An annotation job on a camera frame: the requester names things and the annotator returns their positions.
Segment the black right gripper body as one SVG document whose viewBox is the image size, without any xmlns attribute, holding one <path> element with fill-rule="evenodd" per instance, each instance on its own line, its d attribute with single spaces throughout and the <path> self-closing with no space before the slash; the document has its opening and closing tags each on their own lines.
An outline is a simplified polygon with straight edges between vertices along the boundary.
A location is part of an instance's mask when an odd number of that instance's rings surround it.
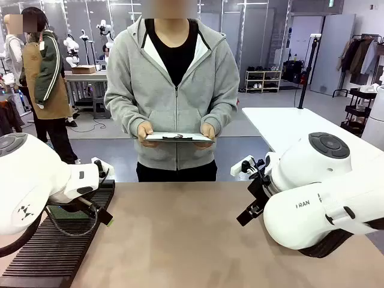
<svg viewBox="0 0 384 288">
<path fill-rule="evenodd" d="M 248 191 L 254 196 L 255 200 L 248 206 L 248 211 L 262 211 L 269 198 L 271 192 L 269 185 L 271 184 L 269 176 L 255 176 L 251 184 L 248 186 Z"/>
</svg>

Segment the white clipboard with black clip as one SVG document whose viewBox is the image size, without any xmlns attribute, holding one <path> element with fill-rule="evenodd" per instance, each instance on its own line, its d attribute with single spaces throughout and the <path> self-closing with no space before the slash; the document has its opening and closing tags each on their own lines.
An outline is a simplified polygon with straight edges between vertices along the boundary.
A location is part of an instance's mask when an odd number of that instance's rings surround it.
<svg viewBox="0 0 384 288">
<path fill-rule="evenodd" d="M 194 133 L 161 133 L 154 132 L 153 134 L 147 135 L 145 138 L 148 142 L 193 142 L 193 143 L 212 143 L 208 137 L 202 134 Z"/>
</svg>

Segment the person's left forearm grey sleeve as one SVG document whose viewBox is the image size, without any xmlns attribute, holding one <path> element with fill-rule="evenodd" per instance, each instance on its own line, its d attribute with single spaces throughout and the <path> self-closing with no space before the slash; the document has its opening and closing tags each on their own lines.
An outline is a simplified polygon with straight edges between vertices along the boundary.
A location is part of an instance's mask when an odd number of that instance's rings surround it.
<svg viewBox="0 0 384 288">
<path fill-rule="evenodd" d="M 215 137 L 219 136 L 227 126 L 234 113 L 237 112 L 238 97 L 221 95 L 211 101 L 209 113 L 202 118 L 202 124 L 209 123 L 215 129 Z"/>
</svg>

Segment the person's right forearm grey sleeve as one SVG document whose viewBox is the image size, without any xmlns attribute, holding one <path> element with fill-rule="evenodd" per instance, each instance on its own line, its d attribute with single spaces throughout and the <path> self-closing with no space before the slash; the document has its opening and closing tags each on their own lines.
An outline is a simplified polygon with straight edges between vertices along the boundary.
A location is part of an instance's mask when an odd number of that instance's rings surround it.
<svg viewBox="0 0 384 288">
<path fill-rule="evenodd" d="M 118 95 L 106 93 L 104 103 L 110 111 L 112 118 L 121 125 L 124 133 L 130 137 L 137 138 L 137 129 L 147 118 L 140 114 L 134 97 L 131 94 Z"/>
</svg>

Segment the black slotted PCB rack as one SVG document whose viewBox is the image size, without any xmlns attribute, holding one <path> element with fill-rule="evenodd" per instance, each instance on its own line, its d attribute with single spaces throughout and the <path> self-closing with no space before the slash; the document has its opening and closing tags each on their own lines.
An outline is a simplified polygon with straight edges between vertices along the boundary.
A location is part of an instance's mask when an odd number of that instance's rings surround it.
<svg viewBox="0 0 384 288">
<path fill-rule="evenodd" d="M 106 180 L 85 199 L 107 210 L 114 192 L 115 182 Z M 89 219 L 58 220 L 49 212 L 0 275 L 0 288 L 70 288 L 102 224 L 91 210 L 82 212 Z"/>
</svg>

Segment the person's left hand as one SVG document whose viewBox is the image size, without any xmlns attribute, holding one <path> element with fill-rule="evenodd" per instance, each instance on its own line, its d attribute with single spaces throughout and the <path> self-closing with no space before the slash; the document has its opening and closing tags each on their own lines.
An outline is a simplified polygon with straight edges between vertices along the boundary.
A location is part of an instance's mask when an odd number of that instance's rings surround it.
<svg viewBox="0 0 384 288">
<path fill-rule="evenodd" d="M 208 142 L 195 143 L 196 148 L 199 150 L 209 148 L 210 146 L 212 146 L 212 144 L 214 143 L 214 140 L 215 140 L 215 129 L 211 124 L 204 122 L 201 126 L 201 133 L 203 136 L 209 138 L 211 140 L 211 142 L 210 143 L 208 143 Z"/>
</svg>

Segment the person's right hand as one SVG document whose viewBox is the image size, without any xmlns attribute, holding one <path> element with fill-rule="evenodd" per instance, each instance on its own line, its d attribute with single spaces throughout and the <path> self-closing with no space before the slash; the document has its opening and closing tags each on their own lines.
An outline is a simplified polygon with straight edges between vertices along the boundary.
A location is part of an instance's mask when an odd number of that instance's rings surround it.
<svg viewBox="0 0 384 288">
<path fill-rule="evenodd" d="M 152 134 L 153 128 L 149 121 L 142 122 L 137 128 L 137 138 L 144 147 L 156 148 L 158 146 L 158 142 L 149 142 L 146 140 L 147 136 Z"/>
</svg>

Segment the wooden shoe rack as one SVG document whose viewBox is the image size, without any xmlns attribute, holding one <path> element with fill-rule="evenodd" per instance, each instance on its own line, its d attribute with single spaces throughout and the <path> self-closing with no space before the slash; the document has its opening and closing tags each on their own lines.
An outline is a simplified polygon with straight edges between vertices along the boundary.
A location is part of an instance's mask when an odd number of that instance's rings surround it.
<svg viewBox="0 0 384 288">
<path fill-rule="evenodd" d="M 281 70 L 262 70 L 245 72 L 246 92 L 278 92 L 280 90 Z"/>
</svg>

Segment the bystander in green brown coat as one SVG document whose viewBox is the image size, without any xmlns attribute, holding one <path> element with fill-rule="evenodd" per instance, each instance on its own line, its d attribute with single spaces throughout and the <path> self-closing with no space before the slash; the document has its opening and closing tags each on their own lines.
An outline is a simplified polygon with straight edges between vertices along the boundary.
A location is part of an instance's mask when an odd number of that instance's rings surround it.
<svg viewBox="0 0 384 288">
<path fill-rule="evenodd" d="M 71 109 L 64 83 L 64 67 L 57 37 L 49 29 L 45 13 L 36 7 L 22 10 L 26 21 L 27 43 L 23 50 L 23 65 L 29 95 L 36 114 L 38 138 L 52 146 L 67 164 L 79 164 L 68 138 L 65 121 Z"/>
</svg>

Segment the black equipment cases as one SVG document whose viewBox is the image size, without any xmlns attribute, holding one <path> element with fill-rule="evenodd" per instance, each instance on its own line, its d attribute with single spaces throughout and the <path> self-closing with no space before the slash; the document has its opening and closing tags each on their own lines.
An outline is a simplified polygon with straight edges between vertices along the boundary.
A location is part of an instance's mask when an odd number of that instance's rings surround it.
<svg viewBox="0 0 384 288">
<path fill-rule="evenodd" d="M 283 63 L 281 79 L 292 83 L 300 83 L 303 65 L 303 61 L 285 61 Z"/>
</svg>

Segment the grey background workbench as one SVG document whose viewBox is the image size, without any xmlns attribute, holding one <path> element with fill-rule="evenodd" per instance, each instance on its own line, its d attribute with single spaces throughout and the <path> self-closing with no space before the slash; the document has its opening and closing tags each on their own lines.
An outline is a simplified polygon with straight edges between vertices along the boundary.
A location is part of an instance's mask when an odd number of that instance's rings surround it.
<svg viewBox="0 0 384 288">
<path fill-rule="evenodd" d="M 66 87 L 72 104 L 82 98 L 89 98 L 88 86 L 94 98 L 103 98 L 107 89 L 106 70 L 96 71 L 92 74 L 73 74 L 65 71 Z"/>
</svg>

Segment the person torso in grey hoodie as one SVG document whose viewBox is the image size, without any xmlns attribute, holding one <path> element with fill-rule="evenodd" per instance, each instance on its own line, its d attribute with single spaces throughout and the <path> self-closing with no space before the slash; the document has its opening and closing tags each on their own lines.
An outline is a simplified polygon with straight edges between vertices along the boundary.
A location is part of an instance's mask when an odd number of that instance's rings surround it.
<svg viewBox="0 0 384 288">
<path fill-rule="evenodd" d="M 212 99 L 238 96 L 238 88 L 239 71 L 225 35 L 197 19 L 139 18 L 115 38 L 107 63 L 106 93 L 131 94 L 153 132 L 202 134 Z M 140 182 L 217 178 L 215 140 L 199 150 L 193 142 L 147 148 L 133 139 Z"/>
</svg>

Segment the cardboard box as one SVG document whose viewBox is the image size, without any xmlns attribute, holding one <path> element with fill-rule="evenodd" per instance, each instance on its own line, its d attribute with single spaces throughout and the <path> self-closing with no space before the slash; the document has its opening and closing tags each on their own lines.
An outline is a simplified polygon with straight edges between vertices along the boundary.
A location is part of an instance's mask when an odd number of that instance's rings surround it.
<svg viewBox="0 0 384 288">
<path fill-rule="evenodd" d="M 78 65 L 71 70 L 73 74 L 94 74 L 97 71 L 94 65 Z"/>
</svg>

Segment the black tripod with white head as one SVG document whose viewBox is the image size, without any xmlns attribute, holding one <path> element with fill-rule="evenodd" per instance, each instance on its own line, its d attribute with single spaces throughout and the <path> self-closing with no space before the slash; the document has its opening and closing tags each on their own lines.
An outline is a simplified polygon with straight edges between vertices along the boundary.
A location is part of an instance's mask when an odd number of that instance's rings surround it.
<svg viewBox="0 0 384 288">
<path fill-rule="evenodd" d="M 86 53 L 86 62 L 88 65 L 96 65 L 95 54 L 94 54 L 94 42 L 89 39 L 89 36 L 86 34 L 85 30 L 81 30 L 81 35 L 79 38 L 83 41 L 85 46 Z"/>
</svg>

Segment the coat rack with coats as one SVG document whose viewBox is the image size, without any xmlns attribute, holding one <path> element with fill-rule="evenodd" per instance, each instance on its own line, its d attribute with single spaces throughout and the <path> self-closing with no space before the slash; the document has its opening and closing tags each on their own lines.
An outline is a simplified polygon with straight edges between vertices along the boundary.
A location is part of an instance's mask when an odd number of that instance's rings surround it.
<svg viewBox="0 0 384 288">
<path fill-rule="evenodd" d="M 346 76 L 354 88 L 367 85 L 369 79 L 374 81 L 379 69 L 380 58 L 384 56 L 384 37 L 379 34 L 355 34 L 346 43 L 339 57 L 336 70 L 340 72 L 340 80 L 332 97 L 342 92 Z"/>
</svg>

